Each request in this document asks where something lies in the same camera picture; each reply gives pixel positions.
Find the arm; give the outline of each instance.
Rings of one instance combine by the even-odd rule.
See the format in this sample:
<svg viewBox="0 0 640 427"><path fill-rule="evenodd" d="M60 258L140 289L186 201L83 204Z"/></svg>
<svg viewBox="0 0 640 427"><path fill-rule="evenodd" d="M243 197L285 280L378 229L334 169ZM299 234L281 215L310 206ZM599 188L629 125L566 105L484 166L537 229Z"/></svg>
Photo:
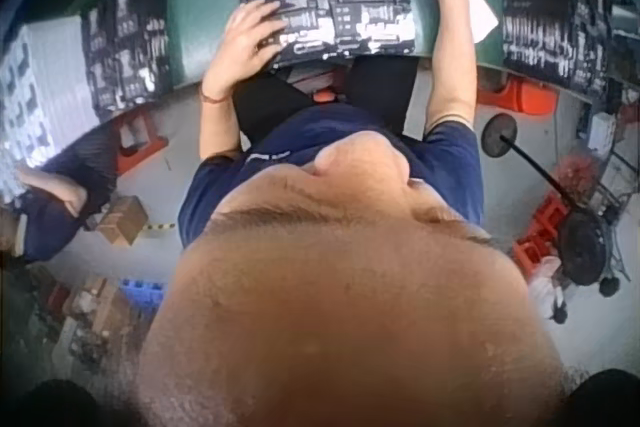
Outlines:
<svg viewBox="0 0 640 427"><path fill-rule="evenodd" d="M281 47L258 49L260 42L281 30L285 21L264 18L280 6L256 0L242 4L231 15L209 70L202 81L200 119L200 158L234 157L240 153L240 128L233 106L233 89L241 80L255 74Z"/></svg>
<svg viewBox="0 0 640 427"><path fill-rule="evenodd" d="M433 54L433 90L425 132L446 120L456 120L473 129L476 95L476 55L469 0L440 0L440 27Z"/></svg>
<svg viewBox="0 0 640 427"><path fill-rule="evenodd" d="M80 215L82 207L87 202L87 191L84 187L62 175L49 174L27 166L20 166L17 169L17 176L23 184L49 192L60 199L74 217Z"/></svg>

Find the table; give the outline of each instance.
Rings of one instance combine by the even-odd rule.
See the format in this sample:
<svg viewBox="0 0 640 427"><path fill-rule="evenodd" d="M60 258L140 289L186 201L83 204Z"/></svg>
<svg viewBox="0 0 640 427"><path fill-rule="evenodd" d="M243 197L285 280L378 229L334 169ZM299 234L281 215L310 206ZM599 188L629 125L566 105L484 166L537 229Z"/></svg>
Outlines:
<svg viewBox="0 0 640 427"><path fill-rule="evenodd" d="M416 18L416 56L433 54L438 32L438 0L412 0ZM502 18L502 0L486 0ZM199 82L204 76L222 36L227 18L238 0L168 0L170 55L173 84ZM478 64L503 69L502 30L497 27L476 45Z"/></svg>

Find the black fan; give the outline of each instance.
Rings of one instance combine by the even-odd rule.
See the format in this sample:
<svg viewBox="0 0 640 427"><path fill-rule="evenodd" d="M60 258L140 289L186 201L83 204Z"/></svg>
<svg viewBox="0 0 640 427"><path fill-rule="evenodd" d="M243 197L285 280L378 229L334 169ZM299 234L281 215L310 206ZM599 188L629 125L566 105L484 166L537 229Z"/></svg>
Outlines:
<svg viewBox="0 0 640 427"><path fill-rule="evenodd" d="M603 272L610 270L613 245L610 225L590 208L579 205L556 179L518 147L515 143L517 136L516 120L508 114L498 114L489 120L482 132L482 150L493 158L513 150L560 194L571 209L558 228L557 247L562 271L577 285L598 282Z"/></svg>

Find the bracelet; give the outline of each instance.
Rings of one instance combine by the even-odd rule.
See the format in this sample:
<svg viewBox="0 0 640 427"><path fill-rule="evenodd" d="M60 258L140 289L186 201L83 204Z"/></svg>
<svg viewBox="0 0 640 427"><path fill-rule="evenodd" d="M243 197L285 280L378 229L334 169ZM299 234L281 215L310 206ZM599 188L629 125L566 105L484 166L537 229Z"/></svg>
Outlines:
<svg viewBox="0 0 640 427"><path fill-rule="evenodd" d="M200 100L206 104L212 104L212 105L223 104L230 98L231 98L231 94L223 97L222 99L212 99L202 91L202 85L200 85Z"/></svg>

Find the blue plastic crate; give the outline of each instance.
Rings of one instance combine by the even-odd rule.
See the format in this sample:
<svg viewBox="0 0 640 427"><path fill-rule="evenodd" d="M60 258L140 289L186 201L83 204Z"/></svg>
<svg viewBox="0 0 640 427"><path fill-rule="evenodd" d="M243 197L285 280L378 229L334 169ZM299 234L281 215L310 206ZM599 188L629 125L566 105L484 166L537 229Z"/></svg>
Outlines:
<svg viewBox="0 0 640 427"><path fill-rule="evenodd" d="M120 290L131 304L144 311L158 310L164 300L166 284L144 280L122 279Z"/></svg>

